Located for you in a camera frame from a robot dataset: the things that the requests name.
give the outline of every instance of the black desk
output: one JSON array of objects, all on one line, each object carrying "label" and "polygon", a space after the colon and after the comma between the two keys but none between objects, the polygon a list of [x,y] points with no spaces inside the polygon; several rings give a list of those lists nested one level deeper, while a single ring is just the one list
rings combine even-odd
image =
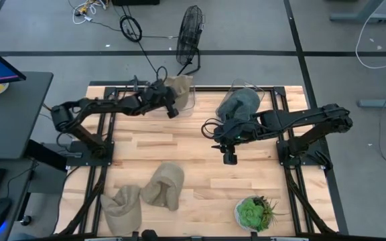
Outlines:
[{"label": "black desk", "polygon": [[52,82],[48,72],[24,72],[25,81],[11,83],[0,94],[0,159],[23,157]]},{"label": "black desk", "polygon": [[[24,74],[27,77],[25,81],[11,83],[10,87],[0,94],[0,169],[5,169],[0,185],[0,198],[7,195],[7,183],[12,177],[33,166],[34,162],[29,157],[38,161],[45,159],[46,163],[49,163],[49,160],[56,162],[59,170],[65,168],[60,160],[61,156],[29,139],[53,74]],[[10,183],[9,198],[13,204],[0,231],[0,241],[8,239],[14,221],[22,215],[22,207],[25,207],[31,192],[28,191],[29,184],[34,182],[30,181],[32,173],[33,171],[29,170]]]}]

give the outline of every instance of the potted succulent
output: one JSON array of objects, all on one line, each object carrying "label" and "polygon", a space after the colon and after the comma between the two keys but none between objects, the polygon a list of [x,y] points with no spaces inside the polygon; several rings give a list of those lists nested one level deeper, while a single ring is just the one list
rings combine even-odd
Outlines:
[{"label": "potted succulent", "polygon": [[272,206],[262,197],[248,197],[242,199],[235,208],[235,217],[238,224],[250,232],[261,232],[269,228],[276,221]]}]

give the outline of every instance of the fan grille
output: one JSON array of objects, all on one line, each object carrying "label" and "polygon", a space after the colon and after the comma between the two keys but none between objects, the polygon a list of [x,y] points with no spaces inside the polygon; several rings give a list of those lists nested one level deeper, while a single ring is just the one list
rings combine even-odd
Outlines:
[{"label": "fan grille", "polygon": [[198,6],[191,6],[184,14],[177,43],[177,61],[185,65],[190,63],[197,51],[202,33],[203,15]]}]

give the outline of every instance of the gray floor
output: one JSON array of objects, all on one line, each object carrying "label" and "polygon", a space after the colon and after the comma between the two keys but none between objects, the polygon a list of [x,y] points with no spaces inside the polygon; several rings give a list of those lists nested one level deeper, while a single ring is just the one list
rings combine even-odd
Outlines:
[{"label": "gray floor", "polygon": [[[73,5],[82,3],[72,0]],[[197,4],[206,15],[200,40],[201,50],[294,51],[283,1],[278,0],[162,0],[158,6],[131,7],[144,34],[177,35],[185,9]],[[304,51],[354,51],[361,24],[335,23],[331,12],[358,11],[365,1],[291,0]],[[386,13],[384,2],[379,13]],[[98,9],[94,20],[117,28],[113,8]],[[176,40],[144,39],[147,50],[174,50]],[[106,51],[140,50],[120,33],[99,25],[74,25],[65,0],[6,0],[0,12],[0,51]],[[386,51],[386,24],[368,25],[360,51]],[[153,80],[154,74],[143,56],[7,57],[24,71],[50,71],[54,81],[46,103],[59,104],[84,96],[91,80],[130,80],[137,75]],[[151,56],[155,66],[165,65],[170,74],[180,68],[175,56]],[[385,58],[362,58],[372,66],[386,64]],[[330,135],[328,145],[350,234],[386,237],[386,162],[378,146],[378,110],[356,106],[360,98],[386,97],[386,69],[369,70],[352,57],[307,57],[306,63],[318,105],[338,103],[349,109],[354,121],[351,131]],[[203,56],[202,69],[194,75],[196,84],[230,84],[234,79],[263,85],[304,85],[297,57]],[[382,148],[386,155],[386,110],[382,120]],[[40,117],[33,138],[54,142],[51,122]],[[23,230],[48,235],[56,219],[57,196],[38,196],[28,207],[34,210],[47,201],[49,212]]]}]

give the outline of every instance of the beige cloth bag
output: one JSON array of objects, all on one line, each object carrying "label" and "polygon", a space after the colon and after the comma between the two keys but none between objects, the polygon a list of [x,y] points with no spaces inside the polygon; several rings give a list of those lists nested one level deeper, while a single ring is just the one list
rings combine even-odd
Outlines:
[{"label": "beige cloth bag", "polygon": [[166,78],[165,86],[172,87],[178,95],[174,104],[174,108],[177,108],[177,110],[182,110],[186,107],[192,83],[193,76],[181,75]]},{"label": "beige cloth bag", "polygon": [[130,234],[140,227],[142,223],[140,190],[137,185],[126,185],[115,197],[101,195],[105,219],[114,236]]},{"label": "beige cloth bag", "polygon": [[141,190],[141,197],[149,205],[178,209],[178,199],[184,184],[184,172],[175,163],[163,163],[150,182]]}]

